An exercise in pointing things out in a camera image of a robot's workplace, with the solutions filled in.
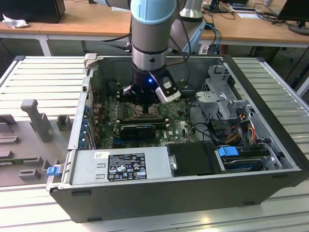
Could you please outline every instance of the paper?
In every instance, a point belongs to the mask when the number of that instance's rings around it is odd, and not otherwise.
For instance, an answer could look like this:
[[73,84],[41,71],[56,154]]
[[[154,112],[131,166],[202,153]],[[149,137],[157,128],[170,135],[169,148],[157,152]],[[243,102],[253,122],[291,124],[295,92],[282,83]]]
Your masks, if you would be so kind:
[[238,15],[241,17],[241,18],[259,18],[257,16],[257,14],[252,14],[252,13],[238,13]]
[[23,27],[27,27],[29,26],[29,24],[27,24],[27,22],[23,19],[12,19],[12,18],[8,18],[5,15],[3,15],[3,19],[2,23],[4,23],[6,26],[8,26],[9,28],[23,28]]
[[130,10],[126,10],[126,9],[122,9],[122,8],[118,8],[118,7],[112,7],[112,11],[124,11],[124,12],[127,12],[127,11],[130,11]]

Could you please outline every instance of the barcode sticker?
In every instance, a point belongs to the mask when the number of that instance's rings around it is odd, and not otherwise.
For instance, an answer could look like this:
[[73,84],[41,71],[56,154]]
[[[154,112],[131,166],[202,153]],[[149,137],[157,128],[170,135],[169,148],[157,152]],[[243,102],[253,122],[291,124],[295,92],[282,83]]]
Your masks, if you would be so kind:
[[95,159],[108,159],[108,156],[110,155],[109,151],[101,151],[101,152],[95,152]]

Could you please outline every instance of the black plastic cover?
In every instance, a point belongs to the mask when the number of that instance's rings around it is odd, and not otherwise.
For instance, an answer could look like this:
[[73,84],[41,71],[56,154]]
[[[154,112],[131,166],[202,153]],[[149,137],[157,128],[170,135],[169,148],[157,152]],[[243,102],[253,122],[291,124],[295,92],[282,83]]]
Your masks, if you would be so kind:
[[173,176],[220,174],[221,169],[211,143],[168,144],[169,156],[175,156]]

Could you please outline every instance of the blue latch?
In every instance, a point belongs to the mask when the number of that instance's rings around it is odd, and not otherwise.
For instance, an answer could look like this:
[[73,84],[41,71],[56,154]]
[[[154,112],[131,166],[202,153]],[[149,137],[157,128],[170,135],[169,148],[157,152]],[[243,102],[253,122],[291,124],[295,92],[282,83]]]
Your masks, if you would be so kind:
[[82,138],[82,139],[84,139],[84,138],[86,137],[86,133],[83,133],[83,132],[80,133],[80,134],[79,134],[79,137]]
[[87,130],[87,126],[86,125],[82,125],[81,126],[81,131],[86,131]]
[[88,124],[88,119],[86,118],[83,118],[83,121],[82,121],[83,124]]
[[222,156],[239,156],[239,153],[234,146],[222,146],[218,149],[220,157]]
[[90,107],[88,105],[85,105],[85,113],[88,114],[90,112]]
[[50,176],[50,175],[60,175],[60,167],[57,167],[57,166],[56,167],[49,167],[47,169],[46,174],[48,176]]

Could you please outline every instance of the computer case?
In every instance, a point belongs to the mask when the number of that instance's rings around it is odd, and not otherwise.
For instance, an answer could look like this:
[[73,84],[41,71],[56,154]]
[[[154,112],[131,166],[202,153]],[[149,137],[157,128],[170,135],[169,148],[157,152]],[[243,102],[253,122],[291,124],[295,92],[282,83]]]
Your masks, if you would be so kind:
[[2,14],[27,22],[58,23],[65,12],[64,0],[5,0],[0,3]]

